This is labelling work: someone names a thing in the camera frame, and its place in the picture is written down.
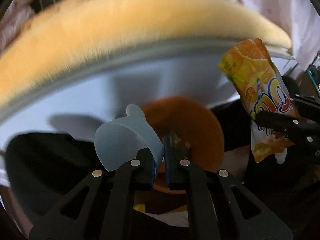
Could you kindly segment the orange juice snack bag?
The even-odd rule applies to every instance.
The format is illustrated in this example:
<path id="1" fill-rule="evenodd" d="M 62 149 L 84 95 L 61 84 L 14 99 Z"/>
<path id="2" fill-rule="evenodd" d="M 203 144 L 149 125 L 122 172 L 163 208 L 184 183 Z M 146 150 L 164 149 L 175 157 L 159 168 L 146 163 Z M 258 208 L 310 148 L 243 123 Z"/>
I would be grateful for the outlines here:
<path id="1" fill-rule="evenodd" d="M 259 163 L 269 155 L 287 153 L 293 143 L 283 133 L 255 123 L 256 115 L 263 111 L 298 116 L 262 40 L 242 40 L 223 55 L 218 68 L 234 85 L 252 119 L 251 147 L 255 161 Z"/>

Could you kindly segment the translucent plastic dome lid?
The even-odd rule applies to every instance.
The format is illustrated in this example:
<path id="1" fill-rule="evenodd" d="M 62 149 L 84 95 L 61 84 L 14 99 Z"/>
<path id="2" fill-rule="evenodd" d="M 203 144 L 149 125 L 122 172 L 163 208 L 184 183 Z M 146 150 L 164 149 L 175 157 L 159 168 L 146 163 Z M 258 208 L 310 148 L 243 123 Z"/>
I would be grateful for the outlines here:
<path id="1" fill-rule="evenodd" d="M 131 103 L 126 107 L 126 116 L 102 124 L 95 132 L 94 147 L 97 156 L 107 171 L 114 171 L 132 159 L 143 148 L 151 151 L 159 170 L 163 161 L 163 144 L 146 121 L 144 112 Z"/>

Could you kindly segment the green plastic bottle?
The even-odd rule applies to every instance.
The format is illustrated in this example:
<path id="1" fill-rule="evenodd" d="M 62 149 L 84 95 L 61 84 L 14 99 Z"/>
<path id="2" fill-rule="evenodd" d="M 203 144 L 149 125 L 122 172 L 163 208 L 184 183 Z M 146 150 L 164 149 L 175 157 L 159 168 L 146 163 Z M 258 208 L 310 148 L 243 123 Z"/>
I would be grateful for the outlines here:
<path id="1" fill-rule="evenodd" d="M 190 143 L 181 139 L 175 132 L 171 131 L 169 133 L 169 139 L 172 147 L 176 147 L 183 152 L 188 152 L 190 150 Z"/>

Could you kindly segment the orange plastic trash bin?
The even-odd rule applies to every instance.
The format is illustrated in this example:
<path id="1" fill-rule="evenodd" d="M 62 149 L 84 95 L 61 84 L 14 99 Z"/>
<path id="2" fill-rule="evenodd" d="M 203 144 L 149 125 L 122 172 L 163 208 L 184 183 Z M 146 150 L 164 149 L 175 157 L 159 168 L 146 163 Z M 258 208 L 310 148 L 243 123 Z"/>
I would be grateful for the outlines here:
<path id="1" fill-rule="evenodd" d="M 210 172 L 220 169 L 225 142 L 221 125 L 211 110 L 180 96 L 151 102 L 142 110 L 160 139 L 172 134 L 176 146 L 190 161 Z"/>

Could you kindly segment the yellow cloth under bin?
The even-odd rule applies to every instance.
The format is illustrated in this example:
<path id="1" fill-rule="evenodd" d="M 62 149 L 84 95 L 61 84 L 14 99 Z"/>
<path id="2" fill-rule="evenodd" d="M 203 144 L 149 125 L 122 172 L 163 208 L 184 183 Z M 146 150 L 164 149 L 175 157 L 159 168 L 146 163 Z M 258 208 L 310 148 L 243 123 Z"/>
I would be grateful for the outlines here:
<path id="1" fill-rule="evenodd" d="M 133 208 L 138 212 L 145 213 L 145 204 L 136 204 Z"/>

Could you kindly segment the white curtain right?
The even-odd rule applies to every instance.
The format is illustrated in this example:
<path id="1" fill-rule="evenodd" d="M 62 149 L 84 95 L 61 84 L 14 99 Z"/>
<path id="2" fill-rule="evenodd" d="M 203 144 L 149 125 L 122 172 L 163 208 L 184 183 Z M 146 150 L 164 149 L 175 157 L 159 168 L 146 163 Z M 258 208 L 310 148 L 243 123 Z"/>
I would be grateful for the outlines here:
<path id="1" fill-rule="evenodd" d="M 305 71 L 319 51 L 319 14 L 310 0 L 231 0 L 254 10 L 284 29 L 293 57 Z"/>

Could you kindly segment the yellow floral fleece blanket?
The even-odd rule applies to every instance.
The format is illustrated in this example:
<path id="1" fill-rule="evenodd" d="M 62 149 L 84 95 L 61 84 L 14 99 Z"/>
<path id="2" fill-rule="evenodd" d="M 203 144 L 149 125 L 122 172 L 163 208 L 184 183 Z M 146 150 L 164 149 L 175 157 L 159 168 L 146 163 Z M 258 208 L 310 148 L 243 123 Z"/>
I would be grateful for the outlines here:
<path id="1" fill-rule="evenodd" d="M 259 38 L 290 49 L 290 36 L 229 0 L 62 0 L 34 16 L 1 55 L 1 107 L 115 51 L 180 38 Z"/>

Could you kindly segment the folded floral white quilt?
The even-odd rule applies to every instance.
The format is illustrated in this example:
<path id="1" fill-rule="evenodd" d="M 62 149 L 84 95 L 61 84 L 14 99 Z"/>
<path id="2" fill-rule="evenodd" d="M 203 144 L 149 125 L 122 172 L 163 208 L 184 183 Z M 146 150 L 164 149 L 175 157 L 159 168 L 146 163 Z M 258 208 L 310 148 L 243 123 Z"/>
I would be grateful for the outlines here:
<path id="1" fill-rule="evenodd" d="M 13 0 L 1 19 L 1 53 L 21 33 L 24 25 L 35 15 L 33 0 Z"/>

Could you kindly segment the white bed frame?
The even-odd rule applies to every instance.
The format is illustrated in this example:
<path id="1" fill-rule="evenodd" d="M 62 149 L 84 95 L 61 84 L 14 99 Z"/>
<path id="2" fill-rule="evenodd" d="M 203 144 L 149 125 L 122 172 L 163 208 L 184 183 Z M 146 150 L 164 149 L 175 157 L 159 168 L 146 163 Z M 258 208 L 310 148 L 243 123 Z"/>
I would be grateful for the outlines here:
<path id="1" fill-rule="evenodd" d="M 1 150 L 27 132 L 68 133 L 92 141 L 97 128 L 123 116 L 128 104 L 144 106 L 170 96 L 208 108 L 239 98 L 218 69 L 233 41 L 159 42 L 130 48 L 32 88 L 1 110 Z"/>

